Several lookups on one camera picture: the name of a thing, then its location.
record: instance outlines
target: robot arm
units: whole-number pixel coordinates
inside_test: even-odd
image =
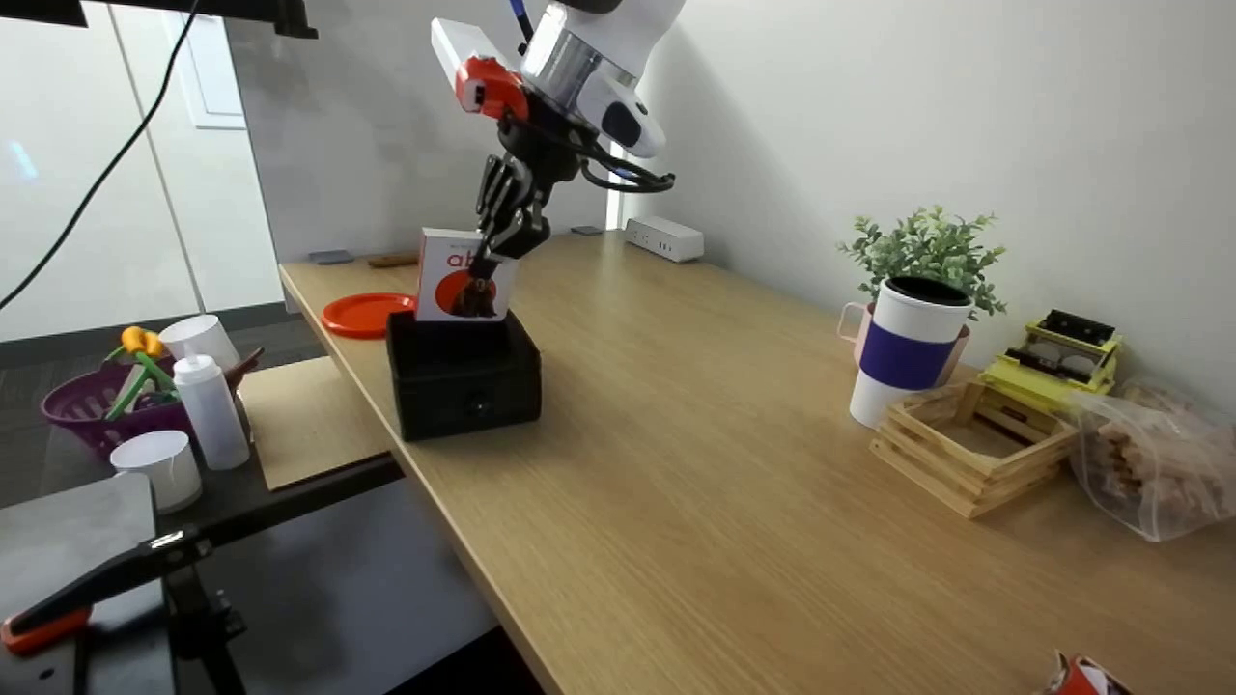
[[[500,142],[473,201],[482,233],[473,280],[491,280],[500,258],[522,258],[548,241],[542,210],[552,186],[578,170],[603,191],[659,194],[670,186],[670,174],[658,177],[607,146],[636,159],[659,152],[664,136],[632,87],[678,10],[683,0],[557,0],[518,70],[480,26],[431,20],[431,49],[457,101],[498,120]]]

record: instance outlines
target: wooden tray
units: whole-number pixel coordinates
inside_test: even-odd
[[[888,410],[874,451],[960,518],[992,514],[1051,484],[1075,427],[978,383]]]

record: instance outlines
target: potted plant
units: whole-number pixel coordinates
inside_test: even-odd
[[[1005,258],[1005,246],[987,246],[978,241],[978,233],[987,224],[992,218],[946,218],[941,205],[923,205],[893,227],[858,218],[852,241],[842,242],[842,250],[865,272],[858,288],[865,294],[865,309],[876,306],[876,294],[888,280],[936,280],[969,297],[969,322],[978,322],[982,313],[1005,313],[1005,300],[995,297],[995,288],[987,280],[987,272]]]

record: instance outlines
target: wooden table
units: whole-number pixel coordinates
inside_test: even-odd
[[[287,267],[314,313],[413,272]],[[960,520],[867,456],[829,313],[565,236],[522,263],[535,427],[397,441],[386,347],[309,322],[548,690],[1236,690],[1236,527],[1151,549],[1060,481]]]

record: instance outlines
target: black container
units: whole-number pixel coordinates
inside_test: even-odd
[[[542,416],[542,353],[515,313],[498,325],[415,325],[388,313],[386,357],[404,441]]]

